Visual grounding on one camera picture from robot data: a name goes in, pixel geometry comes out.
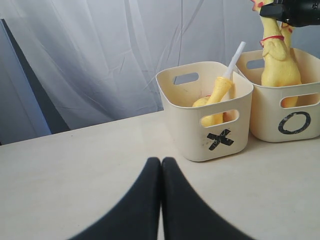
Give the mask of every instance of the white table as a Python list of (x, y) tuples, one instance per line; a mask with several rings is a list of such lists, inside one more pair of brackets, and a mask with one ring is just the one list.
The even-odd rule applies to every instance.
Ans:
[[(259, 240), (320, 239), (320, 138), (207, 162), (176, 150), (163, 112), (0, 147), (0, 239), (64, 240), (110, 210), (148, 157), (176, 158), (201, 197)], [(164, 239), (162, 223), (159, 239)]]

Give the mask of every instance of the basket handle hole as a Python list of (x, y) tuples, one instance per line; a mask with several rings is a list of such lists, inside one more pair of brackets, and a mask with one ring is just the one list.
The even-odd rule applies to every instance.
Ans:
[(317, 105), (320, 103), (320, 93), (306, 95), (288, 96), (281, 100), (280, 106), (283, 109)]
[(265, 67), (265, 61), (263, 59), (252, 60), (246, 63), (246, 68), (251, 69), (261, 69)]
[(192, 73), (176, 76), (173, 79), (173, 84), (174, 85), (187, 84), (187, 83), (195, 82), (198, 79), (199, 79), (199, 74), (196, 72), (192, 72)]
[(219, 124), (235, 122), (236, 120), (238, 120), (238, 118), (239, 111), (236, 109), (232, 109), (225, 112), (219, 112), (213, 115), (204, 116), (200, 120), (200, 124), (204, 128), (210, 128)]

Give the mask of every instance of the x symbol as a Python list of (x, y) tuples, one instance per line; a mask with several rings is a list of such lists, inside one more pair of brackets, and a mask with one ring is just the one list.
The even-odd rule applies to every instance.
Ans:
[(211, 139), (213, 140), (213, 143), (212, 145), (209, 147), (209, 150), (213, 151), (215, 150), (215, 148), (220, 144), (224, 144), (224, 145), (227, 145), (227, 146), (231, 146), (234, 141), (229, 139), (229, 138), (226, 138), (226, 136), (230, 133), (231, 131), (228, 130), (228, 129), (225, 129), (222, 131), (222, 133), (220, 133), (220, 135), (215, 135), (215, 134), (212, 134), (212, 133), (209, 133), (207, 138), (208, 139)]

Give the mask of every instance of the white straw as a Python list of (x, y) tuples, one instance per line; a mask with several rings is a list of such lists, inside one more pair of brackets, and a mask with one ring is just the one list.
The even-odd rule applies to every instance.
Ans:
[(245, 45), (246, 45), (246, 43), (245, 43), (244, 41), (242, 41), (242, 42), (240, 43), (238, 49), (236, 50), (234, 56), (233, 56), (232, 59), (231, 59), (231, 62), (230, 62), (230, 64), (229, 64), (226, 72), (223, 74), (223, 77), (224, 77), (224, 78), (230, 79), (231, 73), (232, 73), (234, 67), (236, 66), (236, 63), (237, 63), (238, 59), (240, 58), (240, 55), (241, 55), (242, 51), (243, 51), (244, 48), (245, 48)]

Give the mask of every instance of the cream plastic basket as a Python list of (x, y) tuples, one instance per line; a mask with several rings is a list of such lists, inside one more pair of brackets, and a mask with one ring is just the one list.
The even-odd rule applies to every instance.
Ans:
[[(202, 162), (243, 150), (248, 143), (253, 85), (234, 72), (233, 87), (219, 103), (192, 107), (199, 98), (211, 94), (215, 79), (227, 66), (212, 61), (196, 62), (165, 69), (156, 75), (167, 127), (180, 153), (188, 160)], [(198, 79), (174, 84), (178, 76), (197, 73)], [(205, 116), (225, 113), (232, 119), (203, 127)]]
[[(266, 142), (311, 139), (320, 135), (320, 59), (293, 48), (301, 85), (261, 86), (263, 67), (248, 69), (249, 62), (262, 60), (262, 50), (244, 52), (237, 62), (239, 74), (253, 85), (250, 131)], [(281, 101), (298, 97), (296, 107), (283, 108)]]

